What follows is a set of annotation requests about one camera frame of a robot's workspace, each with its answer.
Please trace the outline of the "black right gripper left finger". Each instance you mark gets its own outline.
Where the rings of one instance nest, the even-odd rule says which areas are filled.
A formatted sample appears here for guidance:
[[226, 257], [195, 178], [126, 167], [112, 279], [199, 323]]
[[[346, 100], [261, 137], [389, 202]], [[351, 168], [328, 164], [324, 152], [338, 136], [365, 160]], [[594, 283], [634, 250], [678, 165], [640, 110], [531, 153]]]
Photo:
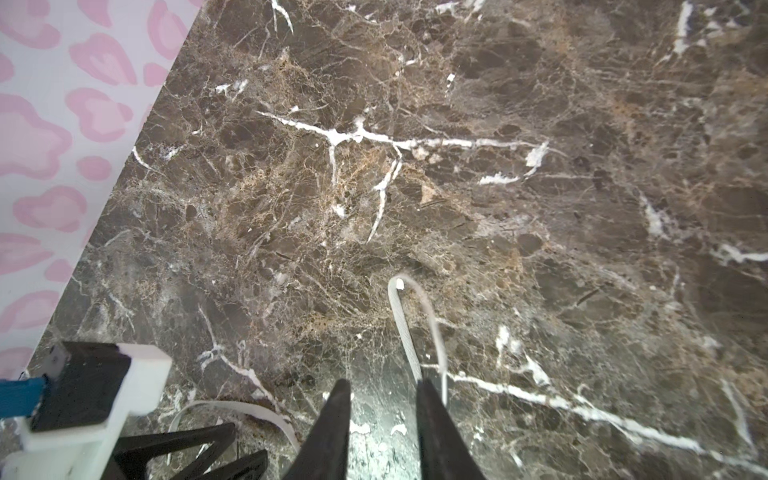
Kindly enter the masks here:
[[345, 480], [351, 418], [351, 385], [339, 379], [284, 480]]

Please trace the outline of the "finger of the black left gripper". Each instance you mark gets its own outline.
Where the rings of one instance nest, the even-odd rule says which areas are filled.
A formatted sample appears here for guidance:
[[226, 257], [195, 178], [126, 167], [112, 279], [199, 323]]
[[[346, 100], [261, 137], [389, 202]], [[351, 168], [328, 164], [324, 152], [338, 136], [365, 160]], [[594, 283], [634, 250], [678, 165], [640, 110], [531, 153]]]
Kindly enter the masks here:
[[186, 431], [122, 437], [113, 450], [113, 478], [147, 479], [147, 465], [152, 459], [207, 445], [199, 458], [173, 476], [173, 479], [201, 478], [234, 442], [236, 431], [235, 424], [229, 422]]
[[268, 452], [265, 449], [238, 458], [214, 470], [209, 467], [217, 460], [220, 453], [208, 448], [195, 461], [196, 471], [192, 479], [202, 480], [260, 480], [269, 466]]

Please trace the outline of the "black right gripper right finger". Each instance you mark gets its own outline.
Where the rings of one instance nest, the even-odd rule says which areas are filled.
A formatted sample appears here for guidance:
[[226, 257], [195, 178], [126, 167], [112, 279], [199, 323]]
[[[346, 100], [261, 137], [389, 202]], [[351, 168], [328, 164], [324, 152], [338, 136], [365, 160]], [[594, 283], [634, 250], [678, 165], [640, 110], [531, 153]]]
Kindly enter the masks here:
[[485, 480], [430, 380], [417, 383], [421, 478]]

